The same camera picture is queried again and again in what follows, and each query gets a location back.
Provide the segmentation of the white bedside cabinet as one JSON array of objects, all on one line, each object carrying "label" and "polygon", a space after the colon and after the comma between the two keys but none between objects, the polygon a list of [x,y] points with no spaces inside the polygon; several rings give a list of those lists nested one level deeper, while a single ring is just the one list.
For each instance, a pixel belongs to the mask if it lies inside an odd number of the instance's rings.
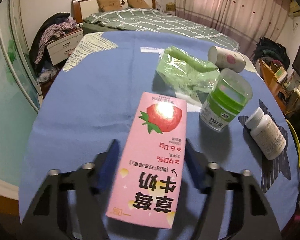
[{"label": "white bedside cabinet", "polygon": [[66,60],[77,47],[83,37],[83,30],[79,28],[54,41],[46,44],[48,54],[53,66]]}]

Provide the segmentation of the wooden desk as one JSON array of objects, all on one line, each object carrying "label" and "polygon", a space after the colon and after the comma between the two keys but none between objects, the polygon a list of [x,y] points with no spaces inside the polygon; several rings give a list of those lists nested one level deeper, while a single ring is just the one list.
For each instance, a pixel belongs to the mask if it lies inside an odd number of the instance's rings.
[{"label": "wooden desk", "polygon": [[260,65],[262,78],[265,84],[270,90],[281,111],[285,113],[287,109],[287,100],[289,99],[291,92],[286,90],[285,87],[278,82],[273,71],[262,59],[258,59],[258,63]]}]

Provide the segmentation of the brown pillow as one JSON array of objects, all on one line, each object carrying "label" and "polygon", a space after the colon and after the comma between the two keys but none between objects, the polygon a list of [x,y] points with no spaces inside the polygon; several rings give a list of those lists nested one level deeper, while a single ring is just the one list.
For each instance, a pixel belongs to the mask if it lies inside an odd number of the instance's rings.
[{"label": "brown pillow", "polygon": [[120,0],[97,0],[97,4],[100,12],[108,12],[122,9]]},{"label": "brown pillow", "polygon": [[127,0],[128,6],[131,8],[150,9],[151,7],[145,0]]}]

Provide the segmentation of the blue tablecloth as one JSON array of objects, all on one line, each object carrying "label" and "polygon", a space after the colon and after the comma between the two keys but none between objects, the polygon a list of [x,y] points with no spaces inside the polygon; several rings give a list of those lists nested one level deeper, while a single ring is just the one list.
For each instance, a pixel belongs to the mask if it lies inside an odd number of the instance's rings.
[{"label": "blue tablecloth", "polygon": [[[281,239],[298,198],[298,156],[286,120],[258,74],[239,73],[253,97],[221,131],[187,103],[186,139],[208,160],[201,193],[185,157],[170,229],[106,216],[111,190],[144,92],[177,96],[157,73],[159,53],[175,46],[205,59],[211,43],[149,31],[85,35],[52,84],[34,122],[19,187],[19,239]],[[260,107],[286,140],[268,160],[245,122]],[[119,141],[111,185],[94,188],[94,160]]]}]

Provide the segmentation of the clothes pile on cabinet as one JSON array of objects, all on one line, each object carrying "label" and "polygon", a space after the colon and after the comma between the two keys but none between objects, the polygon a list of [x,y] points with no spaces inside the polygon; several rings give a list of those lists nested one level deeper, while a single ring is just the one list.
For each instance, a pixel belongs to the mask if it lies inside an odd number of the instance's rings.
[{"label": "clothes pile on cabinet", "polygon": [[42,24],[32,42],[29,53],[31,64],[36,72],[39,72],[38,66],[43,59],[46,44],[55,33],[60,34],[75,29],[75,27],[76,22],[70,18],[69,12],[58,12]]}]

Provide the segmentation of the dark clothes pile on desk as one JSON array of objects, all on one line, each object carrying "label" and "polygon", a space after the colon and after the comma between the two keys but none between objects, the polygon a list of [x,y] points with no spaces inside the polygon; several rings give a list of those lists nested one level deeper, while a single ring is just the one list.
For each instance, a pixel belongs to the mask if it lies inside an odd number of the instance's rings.
[{"label": "dark clothes pile on desk", "polygon": [[258,59],[264,58],[264,57],[271,57],[274,60],[280,61],[285,70],[288,69],[290,65],[290,59],[287,55],[286,48],[276,43],[266,37],[260,38],[256,49],[253,53],[253,60],[252,62],[255,63]]}]

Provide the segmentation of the sliding wardrobe door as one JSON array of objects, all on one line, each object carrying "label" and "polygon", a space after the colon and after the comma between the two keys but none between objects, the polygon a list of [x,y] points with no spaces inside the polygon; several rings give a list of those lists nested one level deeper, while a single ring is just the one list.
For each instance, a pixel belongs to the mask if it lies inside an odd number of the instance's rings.
[{"label": "sliding wardrobe door", "polygon": [[0,180],[18,186],[43,98],[31,67],[20,0],[0,3]]}]

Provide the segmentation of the left brown pillow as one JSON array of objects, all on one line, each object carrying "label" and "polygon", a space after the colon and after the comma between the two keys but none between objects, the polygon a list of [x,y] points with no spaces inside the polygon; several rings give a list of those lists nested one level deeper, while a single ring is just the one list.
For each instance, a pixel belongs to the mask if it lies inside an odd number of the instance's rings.
[{"label": "left brown pillow", "polygon": [[97,0],[97,4],[100,12],[108,12],[122,9],[120,0]]}]

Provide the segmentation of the bed with green plaid duvet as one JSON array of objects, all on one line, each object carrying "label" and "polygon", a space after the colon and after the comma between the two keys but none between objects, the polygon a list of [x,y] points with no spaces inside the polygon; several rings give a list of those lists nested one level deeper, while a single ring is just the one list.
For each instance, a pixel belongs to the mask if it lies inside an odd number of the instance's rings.
[{"label": "bed with green plaid duvet", "polygon": [[85,23],[96,24],[116,30],[152,31],[183,35],[213,42],[220,47],[239,51],[239,43],[216,29],[192,22],[155,9],[126,8],[108,12],[96,12],[83,19]]}]

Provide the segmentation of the green labelled plastic jar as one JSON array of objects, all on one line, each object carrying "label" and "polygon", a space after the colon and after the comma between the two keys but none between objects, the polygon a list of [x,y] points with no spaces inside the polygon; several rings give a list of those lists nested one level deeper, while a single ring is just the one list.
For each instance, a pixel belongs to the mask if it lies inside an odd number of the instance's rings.
[{"label": "green labelled plastic jar", "polygon": [[211,129],[223,130],[253,97],[252,87],[231,69],[221,70],[211,92],[204,101],[199,117]]}]

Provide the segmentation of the green tissue pack wrapper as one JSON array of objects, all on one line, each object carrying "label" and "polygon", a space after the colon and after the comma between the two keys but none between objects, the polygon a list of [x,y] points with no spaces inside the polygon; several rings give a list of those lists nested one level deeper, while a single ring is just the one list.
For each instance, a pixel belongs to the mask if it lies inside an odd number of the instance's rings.
[{"label": "green tissue pack wrapper", "polygon": [[159,53],[157,73],[175,92],[200,103],[200,97],[213,89],[220,75],[219,68],[175,46]]}]

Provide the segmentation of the pink white curtain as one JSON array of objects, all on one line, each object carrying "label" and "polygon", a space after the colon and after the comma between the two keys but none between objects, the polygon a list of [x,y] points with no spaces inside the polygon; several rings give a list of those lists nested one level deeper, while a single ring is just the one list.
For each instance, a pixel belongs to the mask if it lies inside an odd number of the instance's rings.
[{"label": "pink white curtain", "polygon": [[178,17],[216,29],[251,57],[261,38],[276,41],[291,0],[175,0]]}]

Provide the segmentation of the pink strawberry milk carton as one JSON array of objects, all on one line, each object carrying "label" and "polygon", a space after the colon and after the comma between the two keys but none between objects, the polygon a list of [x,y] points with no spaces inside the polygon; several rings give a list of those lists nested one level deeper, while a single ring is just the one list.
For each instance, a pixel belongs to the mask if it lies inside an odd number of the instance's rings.
[{"label": "pink strawberry milk carton", "polygon": [[172,228],[183,173],[186,119],[185,100],[142,94],[117,168],[107,217]]}]

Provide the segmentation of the white pill bottle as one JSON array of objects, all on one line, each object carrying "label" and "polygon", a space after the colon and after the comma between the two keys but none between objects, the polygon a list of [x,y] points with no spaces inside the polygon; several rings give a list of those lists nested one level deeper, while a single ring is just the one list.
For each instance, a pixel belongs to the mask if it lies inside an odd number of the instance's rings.
[{"label": "white pill bottle", "polygon": [[245,122],[250,135],[268,160],[274,160],[284,150],[286,140],[272,118],[258,107]]}]

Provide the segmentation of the paper cup with pink print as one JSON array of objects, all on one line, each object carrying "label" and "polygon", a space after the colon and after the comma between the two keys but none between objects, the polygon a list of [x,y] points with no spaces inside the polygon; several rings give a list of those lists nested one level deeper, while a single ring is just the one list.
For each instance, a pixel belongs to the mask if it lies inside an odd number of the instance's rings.
[{"label": "paper cup with pink print", "polygon": [[207,60],[219,69],[229,68],[237,73],[240,73],[246,66],[245,58],[241,53],[218,46],[210,47]]}]

